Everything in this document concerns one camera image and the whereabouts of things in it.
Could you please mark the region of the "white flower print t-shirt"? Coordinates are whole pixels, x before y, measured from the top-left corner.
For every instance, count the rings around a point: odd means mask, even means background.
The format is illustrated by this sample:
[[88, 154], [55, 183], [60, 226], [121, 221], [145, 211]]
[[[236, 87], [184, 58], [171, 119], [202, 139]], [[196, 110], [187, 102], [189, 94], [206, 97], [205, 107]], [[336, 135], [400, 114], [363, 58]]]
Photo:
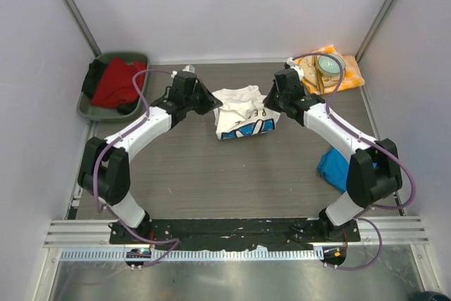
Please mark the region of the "white flower print t-shirt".
[[222, 102], [214, 109], [214, 124], [219, 140], [250, 137], [276, 129], [280, 113], [264, 106], [266, 95], [257, 85], [240, 89], [222, 89], [213, 92]]

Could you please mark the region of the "blue t-shirt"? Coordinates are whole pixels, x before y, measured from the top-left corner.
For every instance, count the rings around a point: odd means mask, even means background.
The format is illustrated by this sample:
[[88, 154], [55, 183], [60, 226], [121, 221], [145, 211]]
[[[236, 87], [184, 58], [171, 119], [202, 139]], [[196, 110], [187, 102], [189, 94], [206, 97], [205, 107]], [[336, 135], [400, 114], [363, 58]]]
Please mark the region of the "blue t-shirt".
[[349, 163], [339, 151], [331, 147], [321, 156], [317, 166], [320, 176], [340, 192], [347, 191]]

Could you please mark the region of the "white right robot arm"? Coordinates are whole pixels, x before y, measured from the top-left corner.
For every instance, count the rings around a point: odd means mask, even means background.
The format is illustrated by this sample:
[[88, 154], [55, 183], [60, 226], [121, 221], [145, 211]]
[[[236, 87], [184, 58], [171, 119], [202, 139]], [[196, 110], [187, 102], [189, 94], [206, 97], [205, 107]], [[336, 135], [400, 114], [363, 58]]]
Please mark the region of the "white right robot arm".
[[336, 240], [356, 215], [402, 187], [395, 143], [378, 141], [335, 115], [322, 97], [305, 92], [295, 69], [275, 72], [264, 106], [317, 133], [349, 165], [346, 191], [319, 212], [318, 231], [324, 240]]

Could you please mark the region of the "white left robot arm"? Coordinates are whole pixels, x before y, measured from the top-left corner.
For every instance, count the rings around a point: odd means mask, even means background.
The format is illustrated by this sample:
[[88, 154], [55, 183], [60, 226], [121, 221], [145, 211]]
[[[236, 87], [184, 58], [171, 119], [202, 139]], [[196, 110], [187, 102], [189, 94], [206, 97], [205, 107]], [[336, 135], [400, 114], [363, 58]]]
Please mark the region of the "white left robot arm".
[[172, 85], [145, 112], [119, 132], [90, 138], [84, 149], [78, 185], [94, 198], [98, 212], [108, 209], [136, 244], [151, 233], [152, 219], [130, 191], [130, 163], [150, 142], [173, 129], [191, 111], [205, 115], [222, 105], [193, 72], [173, 73]]

